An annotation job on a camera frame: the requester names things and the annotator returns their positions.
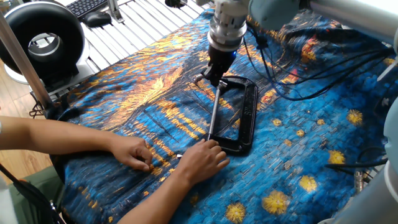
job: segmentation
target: metal rod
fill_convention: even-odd
[[[217,91],[216,91],[216,97],[214,98],[214,105],[213,105],[213,112],[211,114],[209,134],[213,134],[213,131],[214,131],[214,125],[216,123],[216,115],[217,115],[217,108],[218,108],[218,102],[220,100],[220,95],[221,95],[221,84],[218,85]]]
[[[354,175],[354,188],[355,188],[355,193],[359,194],[361,193],[363,189],[363,172],[360,170],[355,171]]]
[[[323,16],[394,44],[398,29],[398,3],[391,0],[310,0],[311,9]]]
[[[52,104],[49,93],[45,90],[39,76],[8,25],[6,18],[4,18],[2,14],[0,16],[0,39],[4,46],[6,46],[23,76],[25,76],[28,84],[35,93],[37,100],[42,104],[44,109],[47,109]]]
[[[118,23],[124,22],[122,14],[119,11],[118,0],[108,0],[109,12]]]

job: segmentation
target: cable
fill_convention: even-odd
[[[370,152],[370,151],[382,151],[382,152],[384,152],[384,148],[382,148],[382,147],[377,147],[377,146],[367,147],[366,149],[362,150],[362,151],[359,153],[358,158],[356,159],[356,162],[361,162],[362,157],[363,157],[366,153],[368,153],[368,152]]]
[[[357,164],[327,164],[325,167],[327,168],[369,168],[375,167],[379,165],[384,165],[388,159],[381,159],[380,161],[376,162],[364,162],[364,163],[357,163]]]
[[[258,36],[258,34],[254,31],[254,28],[252,28],[252,25],[251,25],[250,23],[249,23],[248,27],[249,27],[248,31],[254,36],[254,38],[255,38],[257,44],[259,45],[259,47],[260,47],[260,45],[261,45],[261,46],[268,47],[268,44],[265,44],[265,43],[267,42],[267,39],[261,39],[261,38]],[[300,75],[297,75],[297,74],[288,72],[288,71],[284,70],[282,67],[280,67],[278,64],[276,64],[276,65],[277,65],[281,70],[283,70],[284,72],[287,72],[287,73],[290,74],[290,75],[296,76],[296,77],[298,77],[298,78],[303,78],[303,79],[305,79],[305,80],[303,80],[303,81],[298,81],[298,82],[296,82],[296,83],[288,84],[288,85],[296,85],[296,84],[303,83],[303,82],[305,82],[305,81],[307,81],[307,80],[326,78],[326,77],[330,77],[330,76],[332,76],[332,75],[335,75],[335,74],[337,74],[337,73],[340,73],[340,72],[342,72],[343,70],[342,70],[342,71],[335,72],[335,73],[332,73],[332,74],[329,74],[329,75],[327,75],[327,76],[325,76],[325,77],[318,77],[318,78],[316,78],[316,77],[319,76],[320,74],[325,73],[325,72],[329,71],[331,68],[334,68],[334,67],[336,67],[336,66],[338,66],[338,65],[344,64],[344,63],[349,62],[350,60],[356,59],[356,58],[358,58],[358,57],[362,57],[362,56],[369,55],[369,54],[379,53],[379,52],[382,52],[383,50],[389,51],[391,54],[393,54],[393,50],[392,50],[392,49],[370,50],[370,51],[367,51],[367,52],[363,52],[363,53],[361,53],[361,54],[359,54],[359,55],[355,55],[355,56],[352,56],[352,57],[350,57],[350,58],[347,58],[346,60],[341,61],[341,62],[339,62],[339,63],[336,63],[336,64],[334,64],[334,65],[332,65],[332,66],[326,68],[325,70],[322,70],[322,71],[320,71],[320,72],[318,72],[318,73],[316,73],[316,74],[314,74],[314,75],[312,75],[312,76],[310,76],[310,77],[303,77],[303,76],[300,76]]]
[[[268,47],[267,40],[266,40],[265,38],[259,38],[258,34],[254,31],[254,29],[252,28],[251,24],[248,24],[248,27],[249,27],[248,31],[249,31],[249,32],[254,36],[254,38],[256,39],[256,42],[257,42],[257,44],[258,44],[258,47],[257,47],[257,48],[260,50],[260,53],[261,53],[261,55],[262,55],[262,61],[263,61],[263,64],[264,64],[264,66],[265,66],[265,68],[266,68],[266,72],[267,72],[267,74],[268,74],[268,77],[265,77],[265,75],[263,75],[261,72],[259,72],[259,71],[257,70],[256,66],[253,64],[253,62],[252,62],[252,60],[251,60],[251,56],[250,56],[249,51],[248,51],[248,47],[247,47],[246,40],[244,39],[244,40],[243,40],[243,41],[244,41],[244,46],[245,46],[245,48],[246,48],[246,53],[248,54],[248,58],[249,58],[249,61],[250,61],[251,65],[252,65],[252,67],[255,69],[255,71],[256,71],[259,75],[261,75],[262,77],[264,77],[267,81],[269,81],[269,82],[271,83],[272,87],[276,90],[276,92],[277,92],[281,97],[283,97],[283,98],[285,98],[285,99],[287,99],[287,100],[292,100],[292,101],[307,100],[307,99],[311,99],[311,98],[314,98],[314,97],[318,97],[318,96],[320,96],[320,95],[326,93],[331,87],[333,87],[333,86],[336,85],[337,83],[341,83],[345,78],[347,78],[347,77],[348,77],[352,72],[354,72],[357,68],[359,68],[359,67],[361,67],[361,66],[367,64],[368,62],[370,62],[370,61],[372,61],[372,60],[375,60],[375,59],[377,59],[377,58],[383,57],[384,55],[389,55],[389,54],[392,53],[392,51],[391,51],[392,49],[372,50],[372,51],[364,52],[364,53],[361,53],[361,54],[359,54],[359,55],[355,55],[354,57],[350,57],[350,58],[348,58],[348,59],[346,59],[346,60],[344,60],[344,61],[342,61],[342,62],[336,63],[336,64],[334,64],[334,65],[328,67],[326,70],[320,71],[320,72],[318,72],[318,73],[316,73],[316,74],[314,74],[314,75],[312,75],[312,76],[310,76],[310,77],[307,77],[307,78],[305,78],[305,77],[303,77],[303,76],[300,76],[300,75],[296,75],[296,74],[293,74],[293,73],[288,72],[289,74],[294,75],[294,76],[296,76],[296,77],[299,77],[299,78],[301,78],[302,80],[299,80],[299,81],[297,81],[297,82],[295,82],[295,83],[281,83],[281,82],[277,82],[277,81],[276,81],[275,75],[271,76],[271,73],[269,72],[268,67],[267,67],[267,65],[266,65],[266,61],[265,61],[265,57],[264,57],[264,52],[262,51],[262,49]],[[362,62],[357,63],[356,65],[353,65],[353,67],[351,67],[351,68],[346,68],[346,69],[344,69],[344,70],[340,70],[340,71],[337,71],[337,72],[334,72],[334,73],[331,73],[331,74],[328,74],[328,75],[324,75],[324,76],[319,77],[319,75],[321,75],[321,74],[324,73],[324,72],[329,71],[329,69],[331,69],[331,68],[333,68],[333,67],[336,67],[336,66],[338,66],[338,65],[341,65],[341,64],[343,64],[343,63],[346,63],[346,62],[348,62],[348,61],[350,61],[350,60],[352,60],[352,59],[355,59],[355,58],[358,58],[358,57],[362,57],[362,56],[365,56],[365,55],[369,55],[369,54],[374,54],[374,55],[373,55],[372,57],[367,58],[366,60],[363,60]],[[269,58],[271,59],[271,64],[274,63],[274,62],[273,62],[273,59],[272,59],[272,56],[271,56],[271,57],[269,56]],[[312,95],[310,95],[310,96],[306,96],[306,97],[302,97],[302,96],[300,95],[300,93],[298,93],[298,95],[300,96],[300,98],[290,98],[290,97],[288,97],[288,96],[285,96],[283,93],[281,93],[280,90],[278,90],[277,87],[276,87],[276,85],[275,85],[275,84],[277,84],[277,85],[281,85],[281,86],[285,86],[285,87],[289,88],[288,85],[297,85],[297,84],[301,84],[301,83],[303,83],[303,82],[305,82],[305,81],[308,81],[308,80],[317,80],[317,79],[321,79],[321,78],[327,78],[327,77],[331,77],[331,76],[334,76],[334,75],[338,75],[338,74],[340,74],[340,73],[342,73],[342,72],[346,72],[346,73],[345,73],[344,75],[340,76],[340,77],[339,77],[337,80],[335,80],[334,82],[332,82],[331,85],[328,85],[328,86],[326,86],[325,88],[322,88],[321,90],[317,91],[316,93],[314,93],[314,94],[312,94]]]
[[[368,61],[366,61],[365,63],[361,63],[361,64],[355,66],[354,68],[350,69],[350,70],[347,71],[344,75],[342,75],[341,77],[337,78],[335,81],[331,82],[329,85],[327,85],[326,87],[322,88],[321,90],[316,91],[314,94],[311,94],[311,95],[308,95],[308,96],[305,96],[305,97],[301,97],[301,98],[291,98],[291,97],[289,97],[289,96],[285,96],[282,92],[280,92],[280,90],[277,89],[275,83],[272,81],[271,74],[270,74],[270,72],[269,72],[269,69],[268,69],[266,63],[265,63],[264,54],[263,54],[263,52],[262,52],[261,50],[260,50],[260,53],[261,53],[261,57],[262,57],[262,59],[263,59],[264,66],[265,66],[265,68],[266,68],[266,72],[267,72],[267,74],[268,74],[269,80],[271,80],[270,83],[271,83],[272,87],[274,88],[274,90],[275,90],[281,97],[285,98],[286,100],[290,100],[290,101],[309,100],[309,99],[318,97],[318,96],[324,94],[325,92],[327,92],[328,90],[330,90],[330,88],[332,88],[332,87],[333,87],[334,85],[336,85],[337,83],[343,82],[344,79],[347,78],[347,77],[348,77],[353,71],[355,71],[357,68],[359,68],[359,67],[365,65],[365,64],[368,63],[369,61],[372,61],[372,60],[374,60],[374,59],[376,59],[376,58],[379,58],[379,55],[377,55],[377,57],[375,57],[375,56],[371,57],[371,58],[370,58]],[[362,73],[365,73],[365,72],[369,71],[370,69],[372,69],[372,68],[373,68],[374,66],[376,66],[377,64],[374,64],[372,67],[369,67],[369,68],[366,69],[365,71],[363,71],[363,72],[361,72],[361,73],[359,73],[359,74],[356,74],[355,76],[358,76],[358,75],[360,75],[360,74],[362,74]]]
[[[344,172],[344,173],[349,174],[349,175],[354,175],[354,172],[349,171],[349,170],[345,170],[345,169],[342,169],[342,168],[339,168],[339,167],[326,167],[326,168],[337,170],[337,171],[340,171],[340,172]]]

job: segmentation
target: yellow star pattern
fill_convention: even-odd
[[[355,126],[361,125],[363,121],[362,113],[358,110],[350,110],[347,115],[347,120]]]
[[[270,214],[283,214],[287,210],[287,196],[283,192],[272,191],[268,197],[262,199],[262,207]]]
[[[305,132],[303,130],[301,130],[301,129],[296,132],[296,135],[298,135],[300,137],[303,137],[304,134],[305,134]]]
[[[317,124],[318,124],[318,125],[324,125],[324,124],[325,124],[325,121],[324,121],[323,119],[319,119],[319,120],[317,121]]]
[[[225,213],[225,217],[235,224],[242,223],[245,215],[246,208],[239,202],[228,205]]]
[[[274,123],[275,126],[280,126],[282,124],[282,121],[279,119],[274,119],[272,122]]]
[[[344,164],[346,161],[346,158],[344,158],[344,154],[340,151],[337,150],[329,150],[329,160],[328,162],[330,164]]]
[[[285,143],[288,147],[291,147],[291,146],[292,146],[292,141],[291,141],[291,140],[285,139],[284,143]]]
[[[317,189],[317,182],[313,177],[304,175],[300,180],[300,186],[304,188],[307,192],[311,192]]]

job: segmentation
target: black cable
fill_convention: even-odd
[[[368,60],[366,63],[368,63],[369,61],[374,60],[374,58],[378,58],[378,57],[379,57],[379,56],[377,56],[377,57],[372,57],[372,58],[371,58],[370,60]],[[369,71],[369,70],[372,69],[374,66],[376,66],[378,63],[376,63],[376,64],[374,64],[373,66],[369,67],[369,68],[366,69],[365,71],[356,74],[354,77],[356,77],[356,76],[358,76],[358,75],[361,75],[361,74],[363,74],[363,73]],[[346,72],[344,75],[342,75],[341,77],[337,78],[335,81],[331,82],[329,85],[327,85],[326,87],[322,88],[321,90],[318,90],[318,91],[316,91],[315,93],[313,93],[313,94],[311,94],[311,95],[304,96],[304,97],[301,97],[301,98],[291,98],[291,97],[289,97],[289,96],[285,96],[282,92],[280,92],[280,90],[277,89],[277,87],[276,87],[276,85],[275,85],[275,83],[274,83],[273,81],[271,81],[271,85],[272,85],[272,87],[275,89],[275,91],[276,91],[281,97],[285,98],[286,100],[290,100],[290,101],[309,100],[309,99],[312,99],[312,98],[315,98],[315,97],[318,97],[318,96],[324,94],[325,92],[327,92],[328,90],[330,90],[330,88],[332,88],[332,87],[335,86],[336,84],[343,82],[344,79],[347,78],[353,71],[355,71],[355,70],[356,70],[357,68],[359,68],[360,66],[363,66],[364,64],[355,66],[354,68],[350,69],[350,70],[349,70],[348,72]],[[270,75],[270,73],[269,73],[269,70],[268,70],[268,67],[266,66],[266,64],[265,64],[265,67],[266,67],[267,74],[268,74],[268,76],[270,77],[271,75]]]
[[[380,161],[376,162],[362,162],[357,164],[327,164],[325,167],[327,168],[369,168],[375,167],[379,165],[384,165],[388,159],[381,159]]]
[[[340,172],[344,172],[344,173],[349,174],[349,175],[354,175],[354,172],[349,171],[349,170],[345,170],[345,169],[342,169],[342,168],[339,168],[339,167],[326,167],[326,168],[337,170],[337,171],[340,171]]]
[[[310,77],[304,77],[304,76],[301,76],[301,75],[297,75],[297,74],[291,73],[291,72],[287,71],[286,69],[282,68],[282,67],[281,67],[280,65],[278,65],[277,63],[271,62],[271,64],[276,65],[276,66],[277,66],[279,69],[281,69],[283,72],[288,73],[289,75],[293,75],[293,76],[295,76],[295,77],[297,77],[297,78],[303,78],[303,79],[305,79],[305,80],[316,80],[316,79],[321,79],[321,78],[327,78],[327,77],[330,77],[330,76],[332,76],[332,75],[335,75],[335,74],[337,74],[337,73],[341,73],[341,72],[342,72],[342,70],[340,70],[340,71],[331,73],[331,74],[329,74],[329,75],[327,75],[327,76],[318,77],[318,76],[321,75],[322,73],[325,73],[325,72],[329,71],[331,68],[334,68],[334,67],[336,67],[336,66],[338,66],[338,65],[347,63],[347,62],[349,62],[350,60],[356,59],[356,58],[358,58],[358,57],[363,57],[363,56],[366,56],[366,55],[371,55],[371,54],[380,53],[380,52],[382,52],[382,50],[370,50],[370,51],[367,51],[367,52],[363,52],[363,53],[361,53],[361,54],[358,54],[358,55],[352,56],[352,57],[350,57],[350,58],[347,58],[347,59],[344,60],[344,61],[338,62],[338,63],[336,63],[336,64],[334,64],[334,65],[328,67],[328,68],[325,69],[325,70],[322,70],[322,71],[320,71],[320,72],[318,72],[318,73],[316,73],[316,74],[314,74],[314,75],[311,75]]]
[[[266,46],[266,47],[267,47],[267,44],[264,44],[264,43],[263,43],[263,42],[266,42],[266,39],[261,39],[261,41],[259,41],[259,36],[258,36],[258,34],[254,31],[254,29],[252,28],[252,26],[251,26],[250,23],[248,24],[248,27],[249,27],[248,31],[254,36],[254,38],[256,39],[257,44],[259,44],[259,47],[260,47],[260,45],[263,45],[263,46]],[[244,44],[245,44],[245,48],[246,48],[246,53],[248,53],[249,61],[251,61],[251,56],[249,55],[248,47],[247,47],[247,44],[246,44],[246,41],[245,41],[245,40],[244,40]],[[340,71],[337,71],[337,72],[334,72],[334,73],[331,73],[331,74],[322,76],[322,77],[319,77],[319,75],[321,75],[322,73],[325,73],[325,72],[329,71],[331,68],[334,68],[334,67],[336,67],[336,66],[338,66],[338,65],[341,65],[341,64],[343,64],[343,63],[349,62],[349,61],[352,60],[352,59],[356,59],[356,58],[358,58],[358,57],[362,57],[362,56],[369,55],[369,54],[384,53],[384,52],[392,54],[392,49],[371,50],[371,51],[363,52],[363,53],[361,53],[361,54],[359,54],[359,55],[355,55],[355,56],[353,56],[353,57],[347,58],[346,60],[344,60],[344,61],[342,61],[342,62],[336,63],[336,64],[334,64],[334,65],[328,67],[327,69],[325,69],[325,70],[323,70],[323,71],[320,71],[320,72],[318,72],[318,73],[316,73],[316,74],[314,74],[314,75],[312,75],[312,76],[310,76],[310,77],[303,77],[303,76],[300,76],[300,75],[297,75],[297,74],[293,74],[293,73],[291,73],[291,72],[288,72],[288,71],[284,70],[282,67],[280,67],[278,64],[276,64],[282,71],[285,71],[285,72],[287,72],[287,73],[290,74],[290,75],[293,75],[293,76],[295,76],[295,77],[299,77],[299,78],[303,79],[303,80],[299,80],[299,81],[297,81],[297,82],[295,82],[295,83],[277,83],[277,84],[278,84],[278,85],[283,85],[283,86],[287,86],[287,85],[297,85],[297,84],[303,83],[303,82],[305,82],[305,81],[307,81],[307,80],[316,80],[316,79],[331,77],[331,76],[333,76],[333,75],[337,75],[337,74],[339,74],[339,73],[341,73],[341,72],[347,71],[347,68],[344,69],[344,70],[340,70]],[[360,63],[358,63],[357,65],[362,66],[362,65],[364,65],[364,63],[367,63],[367,62],[369,62],[369,61],[360,62]],[[251,61],[251,64],[252,64],[253,68],[255,69],[255,71],[256,71],[258,74],[262,75],[262,74],[255,68],[255,66],[254,66],[254,64],[253,64],[252,61]]]
[[[245,49],[246,49],[246,53],[247,53],[247,55],[248,55],[248,59],[249,59],[251,65],[252,65],[253,69],[254,69],[259,75],[263,76],[263,78],[265,78],[266,80],[268,80],[269,82],[271,82],[272,79],[270,80],[270,78],[265,77],[265,75],[263,75],[263,73],[259,72],[259,70],[258,70],[258,69],[256,68],[256,66],[254,65],[254,63],[253,63],[253,61],[252,61],[252,59],[251,59],[251,56],[250,56],[250,54],[249,54],[249,50],[248,50],[248,46],[247,46],[247,43],[246,43],[246,39],[245,39],[245,38],[243,39],[243,42],[244,42],[244,46],[245,46]],[[335,65],[332,65],[332,66],[330,66],[329,68],[335,67],[335,66],[337,66],[337,65],[339,65],[339,64],[342,64],[342,63],[346,63],[346,62],[348,62],[349,60],[355,59],[356,57],[362,57],[362,56],[364,56],[364,55],[366,55],[366,54],[370,54],[370,53],[378,53],[378,54],[377,54],[377,57],[375,57],[375,58],[378,58],[378,57],[379,57],[379,54],[380,54],[380,55],[381,55],[381,54],[384,54],[384,52],[383,52],[382,50],[375,50],[375,51],[365,52],[365,53],[363,53],[363,54],[359,54],[359,55],[357,55],[357,56],[355,56],[355,57],[351,57],[351,58],[346,59],[346,60],[344,60],[344,61],[342,61],[342,62],[340,62],[340,63],[337,63],[337,64],[335,64]],[[359,68],[360,66],[362,66],[362,65],[364,65],[364,64],[366,64],[366,63],[368,63],[369,61],[371,61],[371,60],[367,59],[367,60],[365,60],[365,61],[359,62],[358,64],[355,65],[355,69],[356,69],[356,68]],[[331,76],[340,74],[341,72],[346,72],[348,69],[350,69],[350,68],[345,68],[344,70],[340,70],[340,71],[337,71],[337,72],[334,72],[334,73],[331,73],[331,74],[328,74],[328,75],[325,75],[325,76],[322,76],[322,77],[317,77],[317,76],[321,75],[322,73],[327,72],[327,71],[329,70],[329,68],[326,69],[326,70],[324,70],[324,71],[318,72],[317,74],[314,74],[314,75],[312,75],[312,76],[310,76],[310,77],[307,77],[307,78],[302,77],[303,80],[299,80],[299,81],[297,81],[297,82],[295,82],[295,83],[281,83],[281,82],[274,82],[274,83],[276,83],[276,84],[278,84],[278,85],[282,85],[282,86],[298,85],[298,84],[301,84],[301,83],[303,83],[303,82],[305,82],[305,81],[308,81],[308,80],[315,80],[315,79],[321,79],[321,78],[331,77]]]
[[[366,153],[368,153],[368,152],[370,152],[370,151],[382,151],[382,152],[384,152],[384,148],[382,148],[382,147],[377,147],[377,146],[367,147],[366,149],[362,150],[362,151],[359,153],[358,158],[356,159],[356,162],[361,162],[362,157],[363,157]]]

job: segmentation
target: patterned fabric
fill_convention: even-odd
[[[212,15],[213,11],[205,11],[69,94],[71,106],[82,111],[69,122],[142,137],[154,155],[150,174],[134,171],[107,154],[70,159],[65,164],[63,206],[72,220],[116,223],[174,171],[176,154],[183,154],[204,137],[215,88],[205,80],[195,86],[192,80],[208,62],[206,33]],[[281,31],[265,35],[273,59],[286,70],[303,75],[359,52],[386,48],[307,11]],[[246,40],[255,65],[264,71],[255,40],[250,34]],[[171,223],[312,224],[333,216],[353,195],[353,178],[323,166],[354,163],[361,149],[382,144],[384,115],[377,116],[382,112],[374,112],[374,108],[389,84],[376,83],[376,78],[388,63],[367,64],[357,72],[372,68],[369,72],[318,98],[293,102],[280,98],[254,71],[241,47],[227,75],[250,78],[260,89],[252,149],[247,156],[231,157],[227,168],[192,189]],[[277,67],[274,70],[282,82],[297,81]],[[334,77],[308,81],[295,89],[305,96],[332,80]],[[288,95],[298,97],[296,91]],[[218,135],[237,136],[241,97],[237,90],[222,96]]]

